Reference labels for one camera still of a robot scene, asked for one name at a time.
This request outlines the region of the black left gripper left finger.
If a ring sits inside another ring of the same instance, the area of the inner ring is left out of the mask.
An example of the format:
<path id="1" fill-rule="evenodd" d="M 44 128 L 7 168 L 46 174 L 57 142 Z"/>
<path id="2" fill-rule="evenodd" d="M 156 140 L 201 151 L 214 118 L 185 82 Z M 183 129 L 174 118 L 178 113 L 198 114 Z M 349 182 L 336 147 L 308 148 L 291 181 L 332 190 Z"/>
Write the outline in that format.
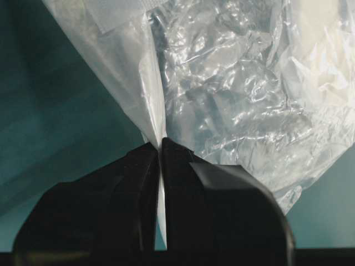
<path id="1" fill-rule="evenodd" d="M 159 159 L 150 144 L 43 194 L 18 232 L 15 265 L 94 264 L 152 252 Z"/>

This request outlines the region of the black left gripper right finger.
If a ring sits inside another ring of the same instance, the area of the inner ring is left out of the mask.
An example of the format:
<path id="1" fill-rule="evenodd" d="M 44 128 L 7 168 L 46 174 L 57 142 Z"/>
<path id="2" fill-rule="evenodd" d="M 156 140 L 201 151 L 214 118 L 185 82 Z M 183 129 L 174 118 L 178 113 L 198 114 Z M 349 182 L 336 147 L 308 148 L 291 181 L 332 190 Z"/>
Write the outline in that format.
<path id="1" fill-rule="evenodd" d="M 170 252 L 214 265 L 294 265 L 295 241 L 272 193 L 239 165 L 162 142 Z"/>

